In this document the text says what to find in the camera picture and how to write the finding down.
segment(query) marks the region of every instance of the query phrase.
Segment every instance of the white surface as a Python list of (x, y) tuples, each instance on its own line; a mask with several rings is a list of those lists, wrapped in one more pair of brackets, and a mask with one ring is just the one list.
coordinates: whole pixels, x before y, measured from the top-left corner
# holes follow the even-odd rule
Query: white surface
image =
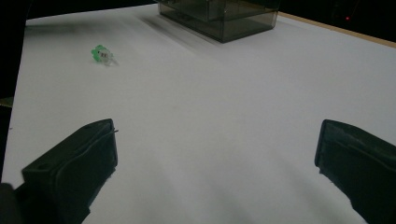
[(84, 223), (363, 223), (318, 173), (318, 134), (335, 119), (395, 144), (395, 58), (282, 17), (227, 44), (155, 5), (28, 21), (3, 181), (112, 118), (119, 166)]

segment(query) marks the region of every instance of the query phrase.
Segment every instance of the transparent container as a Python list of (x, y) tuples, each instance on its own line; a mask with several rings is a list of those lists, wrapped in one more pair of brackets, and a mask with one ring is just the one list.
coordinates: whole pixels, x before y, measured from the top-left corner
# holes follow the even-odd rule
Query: transparent container
[(275, 27), (280, 0), (156, 0), (161, 15), (221, 43)]

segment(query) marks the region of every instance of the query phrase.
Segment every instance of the dark background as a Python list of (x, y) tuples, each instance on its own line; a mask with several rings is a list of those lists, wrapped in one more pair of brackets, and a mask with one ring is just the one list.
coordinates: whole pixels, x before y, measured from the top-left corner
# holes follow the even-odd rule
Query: dark background
[[(0, 99), (14, 95), (26, 20), (153, 3), (152, 0), (0, 0)], [(396, 0), (281, 0), (280, 4), (280, 11), (393, 42), (396, 42), (395, 8)], [(10, 114), (11, 108), (0, 106), (0, 179)]]

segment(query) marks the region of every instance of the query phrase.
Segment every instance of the small green and clear object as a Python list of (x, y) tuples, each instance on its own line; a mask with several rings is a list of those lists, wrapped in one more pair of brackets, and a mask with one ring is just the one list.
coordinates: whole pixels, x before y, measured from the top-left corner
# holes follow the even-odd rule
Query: small green and clear object
[(91, 50), (91, 53), (92, 57), (99, 63), (110, 65), (113, 62), (113, 54), (102, 45), (96, 46), (95, 49)]

